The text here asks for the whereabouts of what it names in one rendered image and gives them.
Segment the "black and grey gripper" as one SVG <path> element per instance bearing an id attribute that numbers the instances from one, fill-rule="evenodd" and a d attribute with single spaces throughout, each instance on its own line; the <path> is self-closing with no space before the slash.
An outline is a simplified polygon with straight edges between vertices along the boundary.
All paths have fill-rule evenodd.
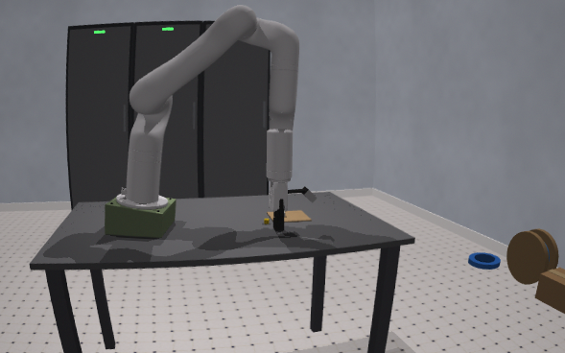
<path id="1" fill-rule="evenodd" d="M 288 210 L 288 181 L 287 180 L 272 180 L 270 182 L 270 197 L 269 207 L 273 211 L 273 228 L 275 231 L 284 230 L 284 211 Z M 285 205 L 285 206 L 284 206 Z"/>

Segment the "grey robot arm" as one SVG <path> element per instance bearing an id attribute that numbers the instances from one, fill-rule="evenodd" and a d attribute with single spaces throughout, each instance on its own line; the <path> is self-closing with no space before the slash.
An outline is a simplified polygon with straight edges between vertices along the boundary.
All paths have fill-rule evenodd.
<path id="1" fill-rule="evenodd" d="M 136 209 L 159 209 L 168 205 L 166 198 L 159 196 L 157 199 L 157 195 L 163 137 L 173 94 L 214 63 L 238 39 L 271 51 L 267 177 L 272 180 L 292 178 L 299 39 L 286 25 L 257 18 L 251 8 L 238 5 L 223 13 L 180 54 L 132 87 L 129 102 L 138 114 L 129 138 L 127 187 L 122 187 L 122 195 L 116 197 L 118 203 Z"/>

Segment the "tan square mat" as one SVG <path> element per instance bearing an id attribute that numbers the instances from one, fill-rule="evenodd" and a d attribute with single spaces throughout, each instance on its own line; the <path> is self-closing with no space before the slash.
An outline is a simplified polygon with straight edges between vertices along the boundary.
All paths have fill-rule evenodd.
<path id="1" fill-rule="evenodd" d="M 270 218 L 273 221 L 273 212 L 267 212 L 267 214 L 270 216 Z M 284 223 L 307 222 L 307 221 L 311 221 L 311 219 L 302 210 L 285 212 Z"/>

